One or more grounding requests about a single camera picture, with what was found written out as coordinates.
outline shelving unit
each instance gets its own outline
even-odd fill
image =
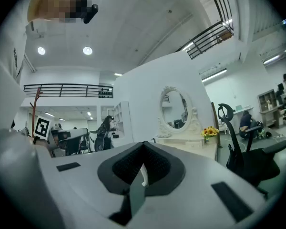
[[[133,142],[133,130],[130,121],[128,102],[123,101],[116,105],[113,112],[115,120],[116,134],[119,138],[113,138],[112,142],[115,147],[122,146]]]
[[[264,126],[274,125],[276,128],[279,128],[278,108],[280,106],[278,106],[276,103],[275,91],[272,89],[272,90],[267,91],[263,94],[260,94],[259,96],[257,96],[257,98],[258,98],[260,114],[262,115],[262,120],[263,120]],[[272,105],[272,109],[268,109],[267,100],[270,101],[270,104]],[[273,115],[273,118],[271,120],[267,119],[267,117],[266,117],[269,114]]]
[[[261,112],[269,110],[267,100],[270,100],[270,104],[272,104],[273,108],[276,107],[276,94],[273,89],[258,96],[258,103]]]

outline ornate white mirror frame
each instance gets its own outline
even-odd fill
[[[186,120],[184,126],[180,129],[175,129],[175,128],[172,128],[171,126],[169,126],[164,119],[164,115],[163,115],[163,111],[162,111],[163,99],[169,92],[172,92],[172,91],[175,91],[175,92],[178,92],[179,94],[181,94],[183,96],[183,98],[185,99],[186,105],[187,105],[187,112],[188,112],[187,120]],[[198,119],[197,119],[197,110],[196,110],[196,108],[193,107],[191,99],[189,98],[189,96],[185,92],[180,91],[176,87],[166,86],[164,88],[164,90],[162,91],[162,93],[160,95],[160,101],[159,101],[159,113],[160,114],[158,117],[158,122],[159,122],[158,137],[166,138],[166,137],[170,137],[172,134],[181,133],[181,132],[184,132],[187,130],[188,131],[194,131],[197,133],[201,131],[201,126],[200,126]]]

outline chair headrest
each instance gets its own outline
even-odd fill
[[[223,112],[223,114],[224,114],[223,116],[221,116],[219,114],[220,110]],[[219,108],[218,108],[218,118],[219,119],[221,119],[221,120],[225,119],[225,120],[230,121],[230,120],[233,119],[233,115],[234,115],[233,114],[233,109],[229,105],[227,105],[227,104],[219,104]]]

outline red pole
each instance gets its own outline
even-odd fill
[[[37,100],[39,99],[41,92],[40,92],[40,86],[37,89],[37,93],[35,96],[35,102],[34,102],[34,107],[33,107],[33,116],[32,116],[32,137],[34,137],[34,122],[35,122],[35,110],[36,110],[36,103]]]

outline yellow flowers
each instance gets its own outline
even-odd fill
[[[210,137],[216,136],[219,133],[219,130],[213,126],[209,126],[201,132],[201,136],[204,137],[205,140],[209,140]]]

